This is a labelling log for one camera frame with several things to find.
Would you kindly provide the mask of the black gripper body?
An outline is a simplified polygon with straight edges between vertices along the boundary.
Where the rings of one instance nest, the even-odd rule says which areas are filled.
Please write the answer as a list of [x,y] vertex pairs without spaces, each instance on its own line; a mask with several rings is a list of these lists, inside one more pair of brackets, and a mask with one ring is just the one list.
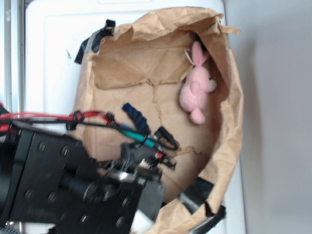
[[121,132],[134,142],[121,144],[121,156],[118,161],[110,163],[107,176],[122,182],[140,184],[142,192],[137,209],[149,219],[156,219],[165,194],[165,186],[160,182],[162,170],[158,165],[175,169],[176,161],[164,149],[175,151],[178,142],[162,126],[154,135],[126,130]]

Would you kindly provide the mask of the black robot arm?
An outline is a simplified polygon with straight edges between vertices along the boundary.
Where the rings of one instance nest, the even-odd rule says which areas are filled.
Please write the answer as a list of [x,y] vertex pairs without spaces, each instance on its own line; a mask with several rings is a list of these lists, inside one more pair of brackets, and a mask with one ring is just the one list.
[[0,227],[52,224],[52,234],[128,234],[135,214],[155,221],[164,164],[176,162],[146,143],[123,143],[118,160],[99,162],[83,144],[13,121],[0,144]]

